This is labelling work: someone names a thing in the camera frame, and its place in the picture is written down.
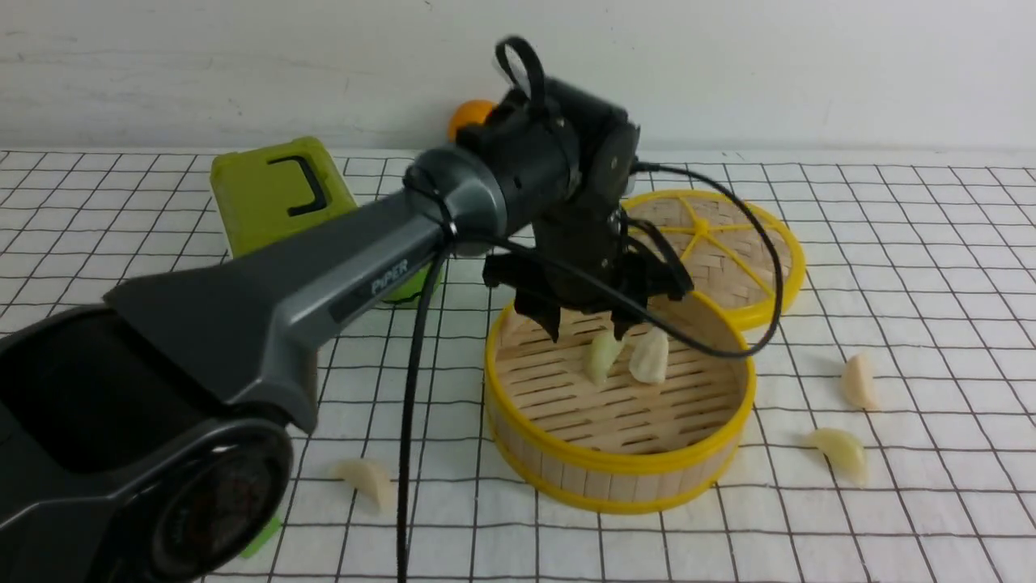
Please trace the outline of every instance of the orange ball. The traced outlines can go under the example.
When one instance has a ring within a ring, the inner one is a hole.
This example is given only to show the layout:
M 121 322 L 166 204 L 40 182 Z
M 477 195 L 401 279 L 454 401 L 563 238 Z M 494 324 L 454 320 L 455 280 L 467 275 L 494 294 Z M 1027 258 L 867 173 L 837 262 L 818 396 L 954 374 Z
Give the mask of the orange ball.
M 452 118 L 450 118 L 450 127 L 447 129 L 447 136 L 450 141 L 457 139 L 457 129 L 463 127 L 464 125 L 469 125 L 471 123 L 477 123 L 479 125 L 486 122 L 486 117 L 489 117 L 489 112 L 496 107 L 496 104 L 486 99 L 471 99 L 469 101 L 464 101 L 457 111 L 454 112 Z

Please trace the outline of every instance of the yellow rim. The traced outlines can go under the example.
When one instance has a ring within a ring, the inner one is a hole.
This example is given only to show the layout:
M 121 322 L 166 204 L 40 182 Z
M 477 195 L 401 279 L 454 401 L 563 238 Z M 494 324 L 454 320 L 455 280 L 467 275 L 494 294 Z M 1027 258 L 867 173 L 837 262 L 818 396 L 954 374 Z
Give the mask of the yellow rim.
M 712 192 L 706 190 L 690 190 L 690 188 L 660 190 L 649 194 L 635 196 L 628 200 L 624 200 L 623 206 L 629 209 L 633 208 L 634 206 L 643 204 L 644 202 L 658 200 L 660 198 L 667 198 L 667 199 L 674 198 L 677 200 L 680 200 L 681 203 L 687 208 L 688 212 L 690 212 L 691 216 L 695 216 L 695 213 L 692 210 L 690 203 L 687 202 L 687 198 L 695 198 L 699 200 L 711 199 L 711 200 L 719 200 L 722 202 L 729 202 L 729 200 L 727 200 L 725 196 L 719 194 L 718 192 Z M 792 265 L 788 268 L 787 278 L 784 279 L 784 300 L 783 302 L 781 302 L 782 303 L 781 312 L 783 313 L 792 305 L 796 297 L 799 295 L 799 290 L 802 288 L 802 282 L 806 278 L 806 254 L 803 252 L 802 244 L 799 243 L 799 239 L 795 237 L 795 234 L 792 232 L 792 230 L 787 228 L 787 225 L 785 225 L 780 218 L 774 216 L 766 209 L 760 208 L 755 204 L 752 204 L 751 202 L 746 202 L 745 204 L 752 210 L 752 213 L 755 214 L 755 216 L 759 220 L 759 222 L 762 223 L 764 227 L 775 230 L 781 235 L 781 237 L 784 239 L 784 242 L 787 244 L 788 252 L 792 254 Z M 749 229 L 752 228 L 750 224 L 746 224 L 744 226 Z M 682 232 L 682 231 L 693 231 L 694 229 L 685 228 L 679 230 Z M 769 324 L 770 319 L 773 317 L 773 311 L 774 311 L 773 290 L 770 289 L 769 285 L 761 284 L 758 274 L 756 274 L 752 269 L 747 268 L 747 265 L 744 264 L 744 261 L 741 259 L 741 257 L 739 257 L 737 254 L 732 254 L 729 251 L 729 249 L 726 249 L 725 245 L 720 244 L 715 239 L 715 237 L 713 237 L 710 234 L 712 232 L 722 232 L 724 230 L 736 230 L 736 229 L 729 227 L 727 228 L 710 227 L 703 233 L 698 233 L 694 231 L 694 237 L 688 243 L 687 247 L 684 249 L 683 252 L 681 253 L 681 259 L 684 259 L 688 255 L 690 255 L 691 251 L 694 247 L 694 244 L 698 243 L 701 240 L 707 240 L 710 243 L 716 245 L 718 249 L 722 250 L 731 259 L 733 259 L 735 262 L 737 262 L 738 265 L 741 266 L 741 268 L 745 269 L 748 272 L 749 276 L 751 276 L 756 282 L 756 284 L 759 284 L 762 289 L 767 290 L 767 293 L 771 296 L 771 299 L 752 304 L 751 307 L 745 307 L 732 311 L 719 309 L 720 313 L 724 317 L 726 317 L 728 321 L 731 322 L 738 330 L 742 331 L 751 330 L 753 328 L 757 328 L 765 324 Z
M 712 310 L 733 332 L 735 340 L 740 350 L 748 350 L 744 338 L 738 329 L 730 323 L 724 312 L 708 297 L 693 291 L 693 296 Z M 597 470 L 613 473 L 664 473 L 682 469 L 686 466 L 697 464 L 709 458 L 720 448 L 727 445 L 731 440 L 737 440 L 741 435 L 741 430 L 752 411 L 752 404 L 755 402 L 755 365 L 752 359 L 746 359 L 747 386 L 741 405 L 729 421 L 719 429 L 715 434 L 695 443 L 690 447 L 667 451 L 664 454 L 648 454 L 643 456 L 621 456 L 617 454 L 606 454 L 603 451 L 593 451 L 572 445 L 562 441 L 550 434 L 536 427 L 518 411 L 518 408 L 511 403 L 503 389 L 500 387 L 496 374 L 496 345 L 500 334 L 500 327 L 503 321 L 514 312 L 514 303 L 503 310 L 500 316 L 493 323 L 486 341 L 486 383 L 488 393 L 495 405 L 499 407 L 514 426 L 521 437 L 536 445 L 538 449 L 557 458 L 562 462 L 567 462 L 588 470 Z
M 615 502 L 612 500 L 601 500 L 579 496 L 578 494 L 562 490 L 560 488 L 547 483 L 540 476 L 530 472 L 528 468 L 523 466 L 521 462 L 519 462 L 518 459 L 508 450 L 507 446 L 505 446 L 499 440 L 499 437 L 496 434 L 496 427 L 492 424 L 492 421 L 488 422 L 488 427 L 489 433 L 493 437 L 493 442 L 496 444 L 496 448 L 500 453 L 500 457 L 503 458 L 503 461 L 511 466 L 511 469 L 514 470 L 515 473 L 527 482 L 533 488 L 543 492 L 547 496 L 550 496 L 563 504 L 568 504 L 569 506 L 574 506 L 583 511 L 603 513 L 606 515 L 643 515 L 648 513 L 660 513 L 662 511 L 667 511 L 669 508 L 686 504 L 687 502 L 690 502 L 700 496 L 704 491 L 709 490 L 714 484 L 719 482 L 720 476 L 726 472 L 730 463 L 733 462 L 733 456 L 738 453 L 738 444 L 735 444 L 735 446 L 730 449 L 730 454 L 727 455 L 726 460 L 723 460 L 723 464 L 720 465 L 719 469 L 706 478 L 701 484 L 691 490 L 688 490 L 687 492 L 670 498 L 652 500 L 651 502 Z

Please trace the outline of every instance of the black cable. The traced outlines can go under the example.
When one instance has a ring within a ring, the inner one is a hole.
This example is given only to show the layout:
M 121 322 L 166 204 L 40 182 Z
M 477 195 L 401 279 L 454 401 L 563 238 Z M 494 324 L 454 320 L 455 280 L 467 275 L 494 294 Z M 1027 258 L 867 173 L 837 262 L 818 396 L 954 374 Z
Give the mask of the black cable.
M 666 166 L 664 164 L 656 164 L 654 162 L 640 162 L 637 161 L 633 164 L 630 169 L 630 174 L 639 174 L 641 172 L 666 172 L 670 174 L 680 174 L 682 176 L 687 176 L 688 178 L 698 180 L 709 184 L 710 186 L 716 188 L 717 192 L 726 197 L 731 204 L 741 210 L 741 213 L 748 218 L 751 223 L 752 228 L 755 232 L 759 234 L 759 238 L 762 239 L 762 245 L 767 247 L 767 252 L 770 253 L 770 259 L 774 264 L 774 312 L 770 317 L 770 326 L 767 328 L 766 333 L 759 339 L 755 346 L 746 351 L 745 356 L 751 356 L 770 344 L 773 340 L 774 334 L 777 333 L 777 327 L 780 324 L 780 313 L 784 305 L 784 269 L 780 262 L 780 255 L 777 253 L 777 247 L 774 245 L 774 241 L 770 238 L 767 233 L 767 229 L 759 223 L 759 220 L 755 216 L 752 210 L 745 204 L 733 192 L 724 186 L 723 184 L 717 182 L 716 180 L 706 176 L 704 174 L 699 174 L 694 170 L 688 170 L 687 168 L 680 168 L 679 166 Z
M 669 272 L 677 281 L 677 284 L 680 285 L 680 288 L 684 290 L 690 289 L 693 285 L 691 275 L 687 272 L 687 267 L 685 267 L 684 263 L 680 260 L 680 255 L 677 254 L 677 250 L 672 247 L 672 244 L 670 244 L 668 240 L 666 240 L 662 231 L 658 230 L 658 227 L 656 227 L 651 221 L 645 221 L 643 218 L 628 218 L 628 221 L 631 226 L 640 229 L 640 231 L 646 234 L 648 237 L 651 238 L 652 242 L 655 243 L 655 247 L 658 249 L 658 252 L 664 257 L 665 265 L 669 267 Z M 629 243 L 633 243 L 638 249 L 641 249 L 641 252 L 643 252 L 643 249 L 648 246 L 632 236 L 626 240 Z
M 511 61 L 508 59 L 508 49 L 515 52 L 515 56 L 525 69 L 525 81 L 528 82 L 528 104 L 533 112 L 539 113 L 547 106 L 547 76 L 543 72 L 543 64 L 539 55 L 533 50 L 533 46 L 521 36 L 508 36 L 496 43 L 494 51 L 496 63 L 500 69 L 511 80 L 511 85 L 521 88 L 522 83 L 518 75 L 512 69 Z
M 399 493 L 396 506 L 396 579 L 399 583 L 406 582 L 407 548 L 406 533 L 408 523 L 408 497 L 410 494 L 410 441 L 413 437 L 413 407 L 418 401 L 418 374 L 421 369 L 421 350 L 425 345 L 425 323 L 428 321 L 428 310 L 432 304 L 432 294 L 439 269 L 445 263 L 447 257 L 453 251 L 453 242 L 442 245 L 442 249 L 432 259 L 425 273 L 425 283 L 421 286 L 421 299 L 418 300 L 418 314 L 413 319 L 413 336 L 410 341 L 410 361 L 406 366 L 406 388 L 403 391 L 403 420 L 399 437 Z
M 661 320 L 657 316 L 648 312 L 646 309 L 641 308 L 633 300 L 630 300 L 629 298 L 624 296 L 621 293 L 621 291 L 614 289 L 607 283 L 604 283 L 600 279 L 594 276 L 593 274 L 589 274 L 588 272 L 582 270 L 581 268 L 569 263 L 568 261 L 562 261 L 553 257 L 542 255 L 535 249 L 523 246 L 521 244 L 518 244 L 517 242 L 492 234 L 466 233 L 461 235 L 461 238 L 466 240 L 474 240 L 479 242 L 488 242 L 489 244 L 493 244 L 501 249 L 507 249 L 508 251 L 514 253 L 515 255 L 525 257 L 534 261 L 539 261 L 551 268 L 557 270 L 564 270 L 570 274 L 574 274 L 579 279 L 585 281 L 589 285 L 594 286 L 598 291 L 600 291 L 600 293 L 604 294 L 609 299 L 611 299 L 611 301 L 615 302 L 617 309 L 627 311 L 629 314 L 638 316 L 642 320 L 655 325 L 657 328 L 661 328 L 668 336 L 672 337 L 677 341 L 687 345 L 688 347 L 704 355 L 712 356 L 715 358 L 727 358 L 727 359 L 748 358 L 754 355 L 755 353 L 761 351 L 764 347 L 766 347 L 766 343 L 769 342 L 769 339 L 765 338 L 762 341 L 759 341 L 758 343 L 756 343 L 754 347 L 748 349 L 747 351 L 733 352 L 733 351 L 722 351 L 719 349 L 714 349 L 712 347 L 702 345 L 701 343 L 695 341 L 694 339 L 691 339 L 687 334 L 684 334 L 671 324 L 665 322 L 664 320 Z
M 641 308 L 636 302 L 624 296 L 621 291 L 612 288 L 610 285 L 604 283 L 588 272 L 576 267 L 575 265 L 569 264 L 567 261 L 562 261 L 553 257 L 543 255 L 535 249 L 518 244 L 517 242 L 501 236 L 479 232 L 463 233 L 459 237 L 443 244 L 442 249 L 440 249 L 432 259 L 432 263 L 428 267 L 428 271 L 425 275 L 426 279 L 424 285 L 422 285 L 421 288 L 421 299 L 418 301 L 418 313 L 414 318 L 413 336 L 410 343 L 410 360 L 407 363 L 406 369 L 406 387 L 403 393 L 403 419 L 399 443 L 399 494 L 398 505 L 396 507 L 396 577 L 398 583 L 405 583 L 407 576 L 408 553 L 406 536 L 408 526 L 408 498 L 410 492 L 410 441 L 413 437 L 413 408 L 416 402 L 418 376 L 421 368 L 421 352 L 424 347 L 425 340 L 425 324 L 428 320 L 428 311 L 431 307 L 432 293 L 435 288 L 435 281 L 438 278 L 439 269 L 442 267 L 442 264 L 445 262 L 447 257 L 452 252 L 455 243 L 462 240 L 486 242 L 494 246 L 507 249 L 515 255 L 540 262 L 548 267 L 574 274 L 588 283 L 591 286 L 597 288 L 600 293 L 615 302 L 617 308 L 627 311 L 630 314 L 636 315 L 646 322 L 650 322 L 691 349 L 715 358 L 748 358 L 761 351 L 776 333 L 777 326 L 780 323 L 780 313 L 784 299 L 784 276 L 777 247 L 774 245 L 773 240 L 770 239 L 770 236 L 767 234 L 766 229 L 759 223 L 758 218 L 755 217 L 755 214 L 753 214 L 748 206 L 745 205 L 745 203 L 742 202 L 741 199 L 739 199 L 732 192 L 712 178 L 698 174 L 697 172 L 672 166 L 641 162 L 634 164 L 631 171 L 631 173 L 638 172 L 671 172 L 675 174 L 683 174 L 692 179 L 700 180 L 716 188 L 720 194 L 724 195 L 745 214 L 745 216 L 748 217 L 752 227 L 755 228 L 756 232 L 758 232 L 759 236 L 762 238 L 762 243 L 766 245 L 767 251 L 770 252 L 770 257 L 774 262 L 774 313 L 773 318 L 770 320 L 770 327 L 767 328 L 767 332 L 762 336 L 759 342 L 748 350 L 723 351 L 714 349 L 684 334 L 674 326 L 652 315 L 646 309 Z M 655 230 L 654 225 L 651 223 L 643 225 L 637 224 L 635 221 L 631 221 L 630 224 L 644 230 L 644 232 L 649 235 L 652 234 L 652 230 Z M 662 249 L 664 253 L 664 245 L 660 246 L 660 249 Z

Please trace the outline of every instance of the bamboo steamer lid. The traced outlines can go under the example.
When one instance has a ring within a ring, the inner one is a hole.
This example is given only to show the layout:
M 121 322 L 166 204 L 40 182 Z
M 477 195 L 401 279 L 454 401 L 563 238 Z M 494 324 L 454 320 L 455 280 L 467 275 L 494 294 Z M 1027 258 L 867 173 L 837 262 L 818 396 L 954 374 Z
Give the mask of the bamboo steamer lid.
M 779 218 L 746 203 L 770 235 L 784 276 L 784 312 L 806 274 L 802 245 Z M 631 216 L 655 223 L 680 254 L 694 287 L 712 299 L 739 330 L 769 324 L 773 316 L 774 268 L 762 238 L 723 195 L 698 190 L 664 190 L 625 201 Z M 636 229 L 631 235 L 654 249 Z

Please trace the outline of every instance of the green container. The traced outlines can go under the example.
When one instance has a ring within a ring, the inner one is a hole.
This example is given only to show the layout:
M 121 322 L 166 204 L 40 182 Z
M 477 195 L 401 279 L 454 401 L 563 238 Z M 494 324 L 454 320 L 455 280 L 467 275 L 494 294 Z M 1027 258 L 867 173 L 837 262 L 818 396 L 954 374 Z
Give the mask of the green container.
M 234 257 L 356 208 L 335 161 L 313 137 L 218 155 L 209 182 Z M 426 273 L 427 267 L 385 302 L 415 304 Z
M 256 553 L 262 550 L 263 545 L 268 543 L 269 540 L 272 538 L 275 534 L 277 534 L 277 531 L 281 530 L 281 526 L 282 526 L 281 519 L 277 517 L 270 519 L 270 521 L 266 523 L 266 526 L 263 527 L 263 529 L 259 532 L 259 534 L 257 534 L 256 537 L 252 540 L 252 543 L 249 543 L 249 546 L 246 547 L 243 551 L 241 551 L 240 555 L 241 558 L 251 559 L 252 557 L 256 556 Z

